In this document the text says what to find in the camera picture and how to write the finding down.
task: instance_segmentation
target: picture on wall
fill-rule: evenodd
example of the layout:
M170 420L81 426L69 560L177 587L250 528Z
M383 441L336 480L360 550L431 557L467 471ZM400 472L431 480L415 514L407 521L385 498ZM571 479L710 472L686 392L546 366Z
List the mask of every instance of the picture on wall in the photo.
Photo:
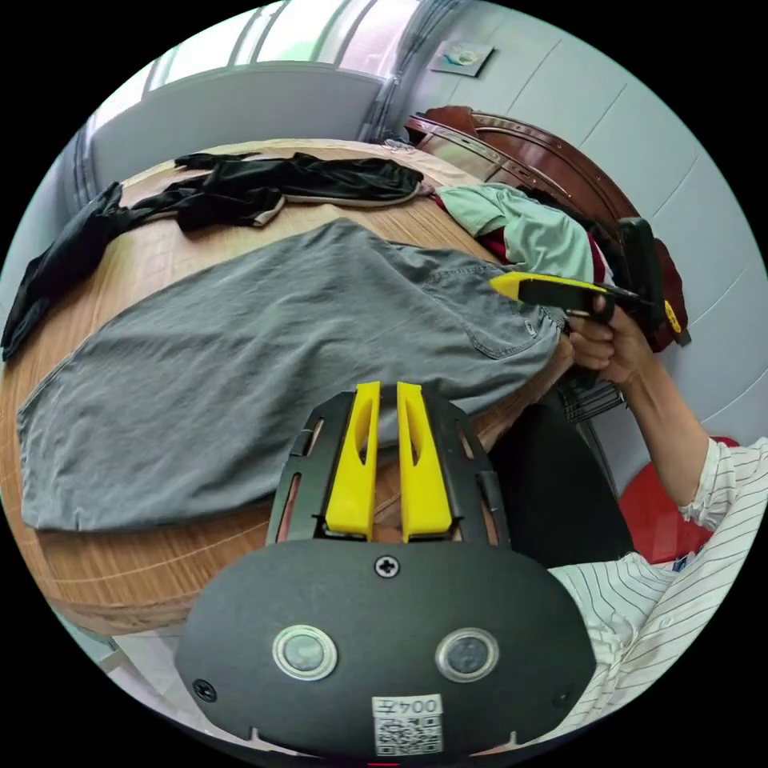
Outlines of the picture on wall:
M432 59L430 69L476 78L493 52L494 47L485 43L445 41Z

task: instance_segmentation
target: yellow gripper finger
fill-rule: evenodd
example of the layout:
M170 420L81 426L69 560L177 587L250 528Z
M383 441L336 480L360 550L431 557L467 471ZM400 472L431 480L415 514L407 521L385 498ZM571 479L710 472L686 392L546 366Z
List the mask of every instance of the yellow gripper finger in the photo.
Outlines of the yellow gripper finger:
M326 508L329 531L347 536L365 536L367 541L371 540L374 532L381 390L380 382L358 386ZM363 459L361 454L364 448L366 454Z
M398 383L398 432L403 539L446 534L453 517L419 385Z
M570 288L583 288L599 294L607 294L608 291L602 286L582 280L571 280L570 278L560 278L553 274L535 274L532 272L506 272L490 280L493 287L502 296L520 301L521 285L531 283L555 283L559 286L568 286Z
M680 326L680 323L678 322L678 319L674 313L674 310L672 309L672 305L668 301L664 301L664 311L666 312L667 319L670 321L672 330L676 334L681 334L682 328Z

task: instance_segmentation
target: pocket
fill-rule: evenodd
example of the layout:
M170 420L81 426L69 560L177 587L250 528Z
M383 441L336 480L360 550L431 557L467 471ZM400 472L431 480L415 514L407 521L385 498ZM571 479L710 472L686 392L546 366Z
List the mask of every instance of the pocket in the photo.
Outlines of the pocket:
M425 291L463 328L474 348L493 360L520 354L542 336L541 307L513 302L490 285L503 274L492 264L437 270Z

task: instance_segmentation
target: curtain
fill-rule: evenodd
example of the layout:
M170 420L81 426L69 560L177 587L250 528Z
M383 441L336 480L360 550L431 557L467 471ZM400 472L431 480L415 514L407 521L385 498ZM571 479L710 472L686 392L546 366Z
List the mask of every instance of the curtain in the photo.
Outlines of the curtain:
M434 36L456 18L471 0L422 0L403 33L394 72L382 84L362 125L358 141L380 144L389 136L386 122L390 117L394 97L404 77L417 62L427 46L435 43Z
M62 184L70 218L101 193L94 168L92 134L93 119L89 118L63 151Z

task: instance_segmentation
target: white striped sleeve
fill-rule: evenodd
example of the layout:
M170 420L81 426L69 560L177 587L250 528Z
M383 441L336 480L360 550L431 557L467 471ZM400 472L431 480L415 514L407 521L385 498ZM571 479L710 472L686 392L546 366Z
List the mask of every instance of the white striped sleeve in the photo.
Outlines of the white striped sleeve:
M567 733L636 698L683 654L733 584L768 502L768 439L747 448L710 441L683 517L714 529L679 574L630 553L615 562L553 568L576 601L597 668L561 725Z
M660 678L696 639L734 583L766 511L768 439L746 448L710 441L696 499L681 509L711 530L701 552L676 574L624 654L605 712Z

